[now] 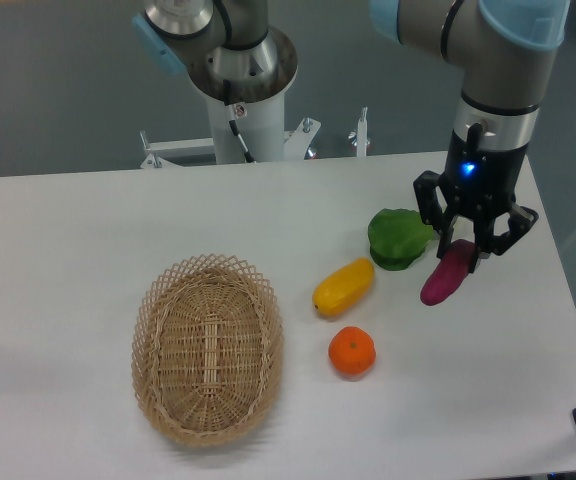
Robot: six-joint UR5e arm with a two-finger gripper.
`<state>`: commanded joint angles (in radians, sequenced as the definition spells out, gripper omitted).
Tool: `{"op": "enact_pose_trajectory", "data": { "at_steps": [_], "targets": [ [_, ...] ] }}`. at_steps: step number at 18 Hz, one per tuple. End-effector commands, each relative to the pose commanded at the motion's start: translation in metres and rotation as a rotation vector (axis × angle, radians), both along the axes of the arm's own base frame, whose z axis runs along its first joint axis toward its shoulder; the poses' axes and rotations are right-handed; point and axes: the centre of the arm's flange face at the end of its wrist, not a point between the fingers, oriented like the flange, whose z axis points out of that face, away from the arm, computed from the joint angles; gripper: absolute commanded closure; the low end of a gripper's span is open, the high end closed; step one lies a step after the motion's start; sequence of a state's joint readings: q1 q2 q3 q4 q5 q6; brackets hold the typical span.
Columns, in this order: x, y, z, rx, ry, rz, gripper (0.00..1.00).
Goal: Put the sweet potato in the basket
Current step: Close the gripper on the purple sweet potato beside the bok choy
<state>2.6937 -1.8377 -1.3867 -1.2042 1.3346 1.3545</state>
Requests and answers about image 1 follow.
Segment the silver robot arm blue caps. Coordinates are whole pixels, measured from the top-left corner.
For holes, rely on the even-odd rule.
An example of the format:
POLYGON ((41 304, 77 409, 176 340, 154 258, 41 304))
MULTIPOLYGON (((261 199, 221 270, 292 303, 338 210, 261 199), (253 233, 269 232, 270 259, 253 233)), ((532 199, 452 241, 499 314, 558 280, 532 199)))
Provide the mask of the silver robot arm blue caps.
MULTIPOLYGON (((477 264, 526 235, 537 213, 516 202, 532 137, 569 10, 565 1, 373 1, 374 28, 458 66, 464 77, 442 172, 413 184, 422 221, 454 249, 456 219, 468 219, 477 264)), ((204 97, 221 164, 290 155, 284 95, 298 68, 289 38, 264 1, 147 1, 132 20, 158 66, 187 74, 204 97)))

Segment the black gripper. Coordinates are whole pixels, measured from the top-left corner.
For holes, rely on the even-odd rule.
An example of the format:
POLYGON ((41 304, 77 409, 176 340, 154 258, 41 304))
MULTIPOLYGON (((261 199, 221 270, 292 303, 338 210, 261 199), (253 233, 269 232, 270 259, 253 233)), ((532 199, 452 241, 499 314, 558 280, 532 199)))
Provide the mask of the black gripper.
POLYGON ((466 141, 452 133, 443 173, 427 170, 413 182, 421 220, 439 235, 439 259, 452 244, 457 216, 473 222, 472 273, 482 258, 502 256, 532 229, 539 214, 514 203, 525 154, 526 146, 507 151, 469 150, 466 141), (497 218, 508 212, 508 230, 496 235, 497 218))

